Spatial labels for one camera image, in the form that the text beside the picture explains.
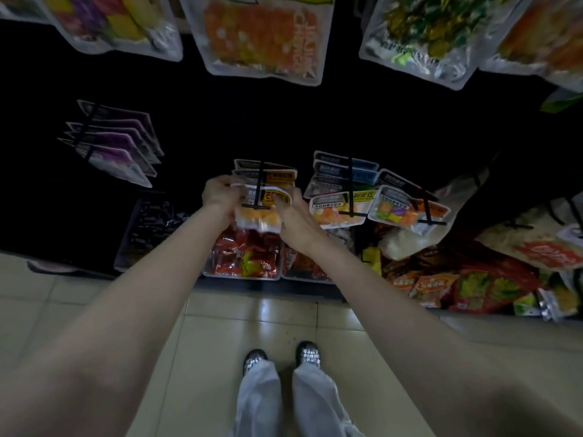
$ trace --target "foot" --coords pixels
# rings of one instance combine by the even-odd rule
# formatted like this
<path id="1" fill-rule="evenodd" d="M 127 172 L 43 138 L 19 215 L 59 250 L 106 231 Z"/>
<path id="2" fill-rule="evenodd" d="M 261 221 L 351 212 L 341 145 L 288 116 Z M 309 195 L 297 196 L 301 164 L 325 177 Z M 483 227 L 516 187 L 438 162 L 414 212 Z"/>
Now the foot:
<path id="1" fill-rule="evenodd" d="M 249 370 L 261 360 L 269 360 L 267 359 L 267 354 L 264 350 L 257 349 L 249 351 L 243 362 L 243 376 L 247 374 Z"/>
<path id="2" fill-rule="evenodd" d="M 304 340 L 295 349 L 295 367 L 299 367 L 303 362 L 320 367 L 320 352 L 317 345 L 309 340 Z"/>

